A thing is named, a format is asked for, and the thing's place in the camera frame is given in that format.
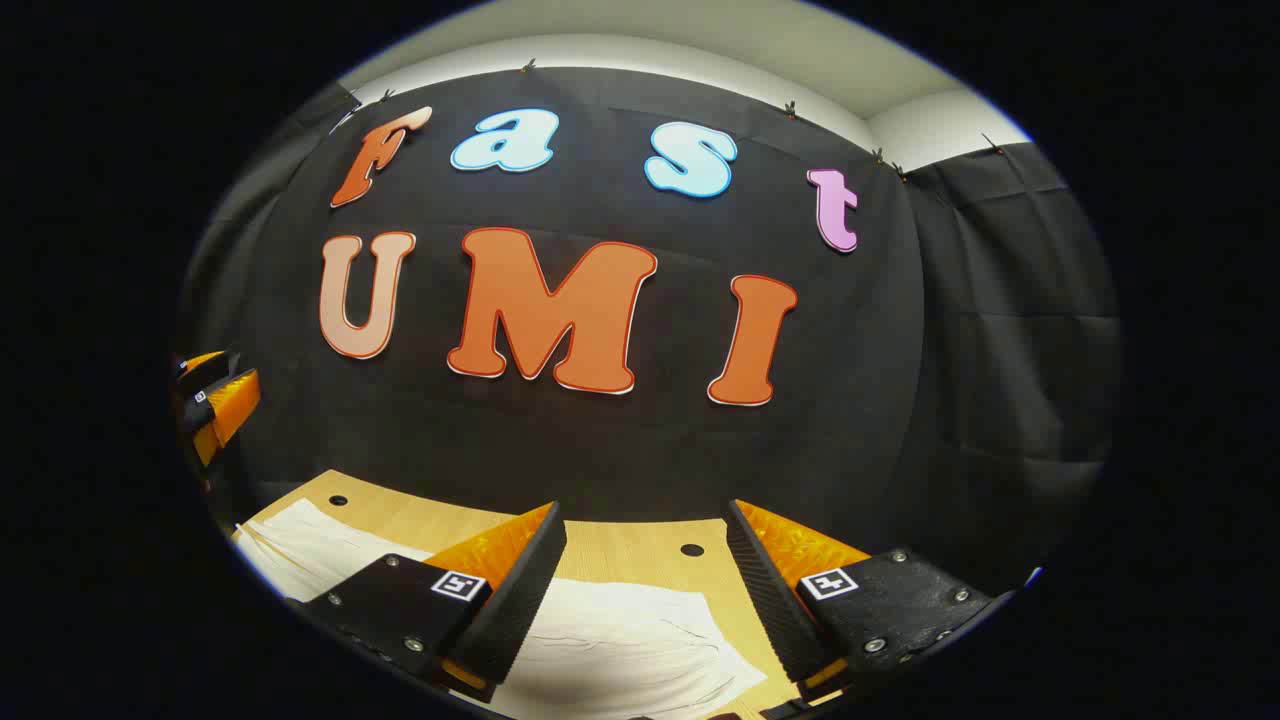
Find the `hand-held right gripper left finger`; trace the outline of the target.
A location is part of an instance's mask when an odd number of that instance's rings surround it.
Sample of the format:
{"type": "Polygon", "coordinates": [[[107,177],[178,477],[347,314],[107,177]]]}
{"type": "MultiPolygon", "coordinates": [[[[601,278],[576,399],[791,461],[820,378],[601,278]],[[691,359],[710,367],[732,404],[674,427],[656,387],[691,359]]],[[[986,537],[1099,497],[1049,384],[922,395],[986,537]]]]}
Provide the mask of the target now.
{"type": "Polygon", "coordinates": [[[425,560],[384,553],[302,602],[300,615],[416,682],[489,702],[566,542],[559,503],[544,503],[425,560]]]}

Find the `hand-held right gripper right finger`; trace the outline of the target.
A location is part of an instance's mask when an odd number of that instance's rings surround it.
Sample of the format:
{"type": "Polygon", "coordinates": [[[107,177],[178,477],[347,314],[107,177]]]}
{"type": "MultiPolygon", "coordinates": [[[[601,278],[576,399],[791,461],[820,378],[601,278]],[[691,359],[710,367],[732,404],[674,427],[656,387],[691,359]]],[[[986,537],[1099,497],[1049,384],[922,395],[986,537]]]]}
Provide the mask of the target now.
{"type": "Polygon", "coordinates": [[[724,521],[751,605],[804,701],[878,691],[993,612],[989,594],[911,550],[868,553],[737,498],[724,521]]]}

